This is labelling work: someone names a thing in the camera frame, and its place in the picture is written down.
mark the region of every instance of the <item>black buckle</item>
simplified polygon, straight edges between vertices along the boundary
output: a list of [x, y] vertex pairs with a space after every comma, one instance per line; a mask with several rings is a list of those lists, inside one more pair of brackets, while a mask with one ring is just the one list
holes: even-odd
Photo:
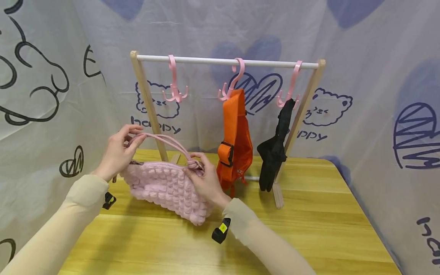
[[110, 207], [116, 202], [116, 197], [107, 192], [105, 195], [105, 203], [103, 204], [103, 208], [109, 210]]
[[227, 231], [230, 225], [231, 225], [231, 219], [224, 218], [222, 224], [216, 229], [214, 229], [211, 238], [217, 243], [221, 244], [226, 239]]
[[220, 161], [220, 163], [223, 164], [224, 166], [232, 167], [232, 165], [233, 165], [233, 163], [232, 163], [232, 158], [233, 158], [233, 156], [234, 156], [234, 145], [229, 144], [229, 143], [224, 142], [224, 141], [222, 141], [221, 144], [228, 145], [228, 146], [231, 148], [231, 151], [229, 152], [229, 156], [228, 156], [228, 158], [227, 158], [227, 160], [229, 161], [229, 163], [227, 164], [227, 163], [224, 163], [223, 161]]

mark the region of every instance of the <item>wooden table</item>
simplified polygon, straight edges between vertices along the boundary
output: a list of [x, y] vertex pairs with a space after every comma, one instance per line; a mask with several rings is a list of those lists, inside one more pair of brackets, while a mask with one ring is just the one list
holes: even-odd
[[[216, 154], [207, 154], [217, 163]], [[138, 150], [138, 161], [159, 160], [157, 150]], [[261, 159], [247, 174], [258, 176]], [[291, 243], [318, 275], [400, 274], [336, 168], [327, 160], [289, 158], [281, 187], [284, 207], [258, 182], [237, 183], [236, 196]], [[127, 184], [110, 184], [117, 202], [86, 228], [60, 274], [268, 274], [261, 262], [229, 233], [211, 239], [219, 211], [195, 227], [158, 205], [134, 199]]]

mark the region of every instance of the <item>pink plastic hanger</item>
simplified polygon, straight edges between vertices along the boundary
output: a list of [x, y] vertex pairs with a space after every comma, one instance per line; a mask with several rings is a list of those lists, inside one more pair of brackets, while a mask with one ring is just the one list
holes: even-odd
[[176, 69], [176, 60], [174, 59], [173, 55], [168, 55], [169, 57], [169, 63], [168, 66], [172, 73], [172, 83], [169, 85], [171, 90], [171, 98], [166, 98], [165, 91], [162, 90], [162, 93], [164, 94], [164, 98], [166, 101], [173, 101], [176, 100], [177, 103], [181, 103], [182, 99], [186, 98], [188, 96], [188, 86], [185, 87], [185, 94], [182, 95], [179, 93], [179, 89], [177, 88], [177, 69]]
[[[237, 57], [236, 60], [238, 60], [238, 62], [240, 63], [240, 72], [238, 73], [238, 76], [236, 78], [234, 78], [231, 82], [231, 85], [229, 85], [229, 89], [226, 93], [226, 85], [227, 83], [225, 82], [223, 84], [223, 89], [220, 90], [217, 94], [217, 98], [220, 99], [221, 101], [225, 101], [231, 98], [231, 93], [234, 90], [234, 86], [235, 84], [237, 84], [237, 82], [240, 80], [240, 78], [243, 76], [243, 74], [245, 73], [245, 62], [243, 61], [243, 59]], [[237, 71], [237, 65], [232, 65], [232, 71], [235, 73]]]
[[[292, 78], [290, 79], [290, 87], [289, 87], [289, 90], [287, 92], [287, 96], [286, 96], [286, 99], [284, 100], [284, 102], [281, 100], [282, 91], [279, 91], [279, 94], [277, 95], [277, 100], [276, 100], [276, 105], [278, 107], [283, 108], [286, 101], [292, 98], [293, 88], [295, 87], [295, 81], [297, 80], [297, 76], [301, 70], [301, 64], [302, 64], [302, 61], [298, 60], [295, 65], [295, 68], [293, 69]], [[296, 101], [296, 103], [299, 102], [299, 95], [297, 95], [295, 101]]]

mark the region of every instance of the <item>wooden rack leg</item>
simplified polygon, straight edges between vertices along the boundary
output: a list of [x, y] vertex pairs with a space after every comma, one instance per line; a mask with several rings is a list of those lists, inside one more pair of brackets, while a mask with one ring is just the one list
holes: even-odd
[[[324, 68], [326, 66], [326, 61], [324, 59], [318, 60], [318, 68], [313, 70], [312, 76], [310, 77], [310, 80], [307, 84], [307, 88], [304, 93], [304, 97], [301, 100], [300, 106], [298, 108], [297, 115], [295, 116], [295, 119], [293, 120], [292, 126], [290, 127], [290, 132], [287, 137], [286, 145], [285, 145], [285, 151], [286, 155], [289, 155], [293, 143], [295, 142], [298, 131], [301, 128], [302, 121], [304, 120], [305, 114], [307, 112], [307, 109], [310, 105], [310, 102], [312, 101], [313, 94], [315, 93], [316, 88], [318, 87], [319, 80], [321, 79], [321, 76], [323, 75]], [[281, 172], [284, 168], [285, 162], [281, 164], [281, 168], [278, 171], [278, 174], [275, 177], [275, 182], [273, 184], [273, 191], [274, 191], [274, 197], [275, 197], [275, 205], [277, 209], [280, 209], [284, 206], [284, 200], [282, 198], [281, 193], [281, 187], [279, 185], [279, 179], [281, 177]]]
[[180, 153], [175, 154], [172, 158], [171, 158], [171, 163], [177, 164], [177, 162], [179, 161], [180, 158]]
[[[147, 82], [147, 77], [145, 76], [145, 71], [143, 69], [142, 63], [137, 60], [138, 51], [130, 52], [130, 59], [132, 61], [133, 70], [135, 71], [136, 79], [138, 81], [138, 88], [142, 95], [145, 108], [147, 109], [148, 118], [150, 119], [151, 128], [153, 129], [153, 134], [160, 135], [161, 127], [159, 126], [158, 116], [156, 114], [156, 109], [153, 104], [153, 97], [150, 93], [150, 86]], [[161, 155], [162, 161], [168, 162], [168, 155], [166, 153], [165, 144], [156, 139], [156, 144], [158, 145], [159, 154]]]

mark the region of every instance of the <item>orange bag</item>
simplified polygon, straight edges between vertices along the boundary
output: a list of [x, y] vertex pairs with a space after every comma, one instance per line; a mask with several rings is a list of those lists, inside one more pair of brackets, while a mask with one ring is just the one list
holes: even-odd
[[247, 184], [244, 173], [252, 164], [252, 142], [246, 119], [245, 92], [234, 90], [230, 99], [223, 103], [224, 140], [217, 153], [219, 163], [217, 175], [223, 190], [231, 188], [230, 196], [235, 195], [234, 182], [241, 177]]

